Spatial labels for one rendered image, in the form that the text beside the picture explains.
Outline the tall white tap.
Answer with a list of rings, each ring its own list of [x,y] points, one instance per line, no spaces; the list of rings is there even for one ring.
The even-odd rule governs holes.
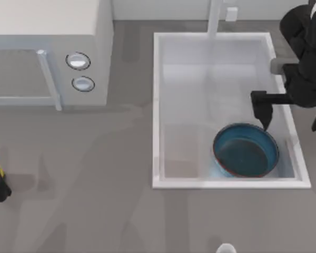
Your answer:
[[[209,20],[207,35],[213,40],[218,31],[220,17],[226,16],[226,3],[224,0],[211,0],[209,8]]]

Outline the pale microwave oven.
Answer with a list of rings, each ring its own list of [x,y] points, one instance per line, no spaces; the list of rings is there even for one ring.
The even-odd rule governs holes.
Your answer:
[[[48,51],[63,109],[107,103],[113,35],[111,0],[0,0],[0,50]],[[65,58],[74,52],[86,54],[90,67],[70,68]],[[80,76],[94,90],[75,90],[71,81]]]

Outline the microwave oven door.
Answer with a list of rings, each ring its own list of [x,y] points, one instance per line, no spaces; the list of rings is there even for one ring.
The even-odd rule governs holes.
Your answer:
[[[0,106],[55,107],[36,51],[0,50]],[[48,51],[47,60],[51,70]]]

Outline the large round microwave knob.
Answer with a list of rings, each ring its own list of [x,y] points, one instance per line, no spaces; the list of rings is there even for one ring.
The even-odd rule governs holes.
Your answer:
[[[65,62],[70,68],[77,71],[85,70],[91,65],[90,58],[81,52],[74,52],[66,55]]]

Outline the white sink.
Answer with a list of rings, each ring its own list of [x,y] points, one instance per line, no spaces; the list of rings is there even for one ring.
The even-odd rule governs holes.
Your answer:
[[[284,92],[270,71],[275,58],[266,32],[155,33],[153,67],[153,176],[155,189],[309,189],[294,119],[276,105],[269,133],[278,165],[261,178],[225,176],[213,155],[216,134],[231,123],[260,125],[250,93]]]

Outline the small round microwave knob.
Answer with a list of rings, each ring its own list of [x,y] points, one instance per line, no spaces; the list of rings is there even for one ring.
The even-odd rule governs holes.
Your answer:
[[[90,92],[95,88],[95,82],[87,76],[72,79],[72,87],[79,92]]]

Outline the white rounded object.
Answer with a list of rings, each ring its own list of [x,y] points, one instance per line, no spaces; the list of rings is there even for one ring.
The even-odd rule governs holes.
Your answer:
[[[222,243],[215,253],[237,253],[237,250],[232,244]]]

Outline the blue bowl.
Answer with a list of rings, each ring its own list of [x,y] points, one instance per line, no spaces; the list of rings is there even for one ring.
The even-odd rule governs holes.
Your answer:
[[[213,139],[215,163],[226,177],[263,178],[272,172],[280,158],[274,137],[250,123],[231,123]]]

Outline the small white box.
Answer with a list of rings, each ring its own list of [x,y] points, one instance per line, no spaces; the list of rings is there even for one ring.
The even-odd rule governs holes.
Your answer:
[[[225,21],[236,22],[238,19],[238,11],[239,9],[237,7],[228,7],[226,9]]]

